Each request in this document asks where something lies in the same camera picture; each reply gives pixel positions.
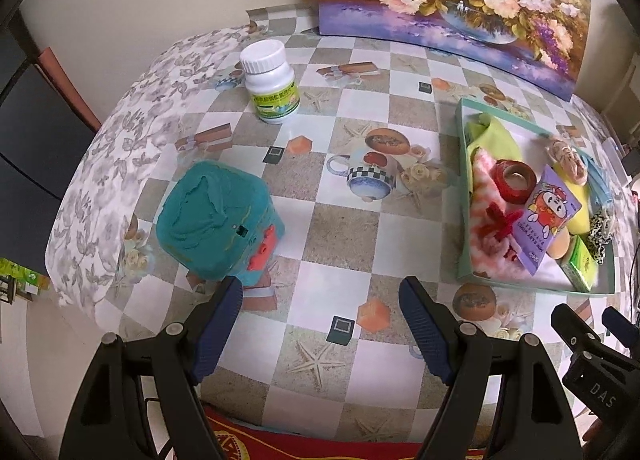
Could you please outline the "right hand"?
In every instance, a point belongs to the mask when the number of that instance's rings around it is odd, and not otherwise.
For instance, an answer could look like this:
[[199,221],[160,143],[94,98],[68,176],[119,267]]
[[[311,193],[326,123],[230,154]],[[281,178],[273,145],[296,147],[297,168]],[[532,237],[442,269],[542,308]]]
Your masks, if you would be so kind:
[[606,436],[606,425],[600,419],[596,419],[582,436],[582,440],[586,445],[592,446],[600,443],[602,436]]

